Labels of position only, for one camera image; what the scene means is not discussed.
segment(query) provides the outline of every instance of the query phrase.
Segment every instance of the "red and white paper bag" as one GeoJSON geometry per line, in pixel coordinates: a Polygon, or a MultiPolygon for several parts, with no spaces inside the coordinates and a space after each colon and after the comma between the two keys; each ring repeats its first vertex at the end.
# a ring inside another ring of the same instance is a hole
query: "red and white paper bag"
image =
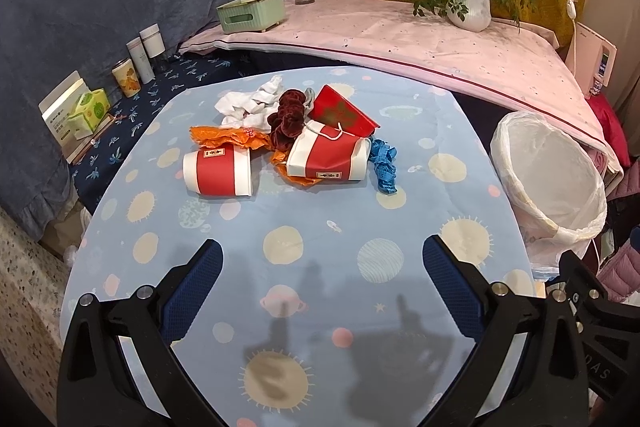
{"type": "Polygon", "coordinates": [[[189,190],[204,196],[251,196],[249,149],[230,143],[184,155],[182,173],[189,190]]]}
{"type": "Polygon", "coordinates": [[[287,174],[331,180],[363,180],[367,174],[370,147],[371,143],[366,138],[309,120],[289,153],[287,174]]]}

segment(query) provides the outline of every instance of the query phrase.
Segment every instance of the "crumpled orange wrapper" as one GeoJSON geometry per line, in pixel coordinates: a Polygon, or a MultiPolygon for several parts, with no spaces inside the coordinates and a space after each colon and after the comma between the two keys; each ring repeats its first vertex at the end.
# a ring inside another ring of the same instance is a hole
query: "crumpled orange wrapper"
{"type": "MultiPolygon", "coordinates": [[[[261,147],[267,147],[268,150],[274,151],[269,135],[256,129],[222,129],[221,127],[200,125],[191,127],[189,132],[193,142],[201,148],[215,149],[216,147],[220,147],[222,144],[232,143],[233,145],[238,145],[238,147],[242,147],[244,149],[256,150],[261,147]]],[[[289,176],[285,165],[287,157],[289,157],[289,152],[274,151],[270,160],[276,169],[276,172],[284,179],[291,183],[295,183],[296,185],[302,185],[303,187],[311,187],[312,185],[316,185],[322,181],[320,178],[289,176]]]]}

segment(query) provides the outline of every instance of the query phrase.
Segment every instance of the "trash can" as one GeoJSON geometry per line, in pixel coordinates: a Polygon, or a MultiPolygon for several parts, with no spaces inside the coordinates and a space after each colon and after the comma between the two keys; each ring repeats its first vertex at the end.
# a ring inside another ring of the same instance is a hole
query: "trash can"
{"type": "Polygon", "coordinates": [[[542,116],[518,111],[500,120],[491,156],[533,271],[557,274],[566,250],[582,258],[607,216],[604,184],[582,147],[542,116]]]}

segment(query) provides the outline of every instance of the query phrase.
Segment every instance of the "yellow can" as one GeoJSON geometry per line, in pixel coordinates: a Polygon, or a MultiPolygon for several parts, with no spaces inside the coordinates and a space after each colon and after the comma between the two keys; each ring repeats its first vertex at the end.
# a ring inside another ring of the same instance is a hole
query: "yellow can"
{"type": "Polygon", "coordinates": [[[140,81],[130,58],[124,58],[124,60],[118,62],[111,70],[111,73],[113,73],[120,89],[127,98],[140,91],[140,81]]]}

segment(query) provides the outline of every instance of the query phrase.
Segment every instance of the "bolt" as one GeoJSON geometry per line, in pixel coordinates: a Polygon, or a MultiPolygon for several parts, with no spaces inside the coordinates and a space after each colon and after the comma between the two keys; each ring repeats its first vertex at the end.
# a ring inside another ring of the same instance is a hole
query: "bolt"
{"type": "Polygon", "coordinates": [[[136,290],[136,297],[138,299],[148,299],[153,294],[154,294],[153,286],[140,286],[140,288],[136,290]]]}
{"type": "Polygon", "coordinates": [[[94,301],[94,296],[91,293],[85,293],[81,298],[78,299],[78,303],[81,306],[88,306],[94,301]]]}
{"type": "Polygon", "coordinates": [[[509,293],[509,287],[504,282],[494,282],[491,285],[491,291],[497,296],[503,297],[509,293]]]}
{"type": "Polygon", "coordinates": [[[554,298],[555,301],[557,302],[564,302],[566,301],[566,293],[564,293],[562,290],[553,290],[551,292],[551,296],[554,298]]]}

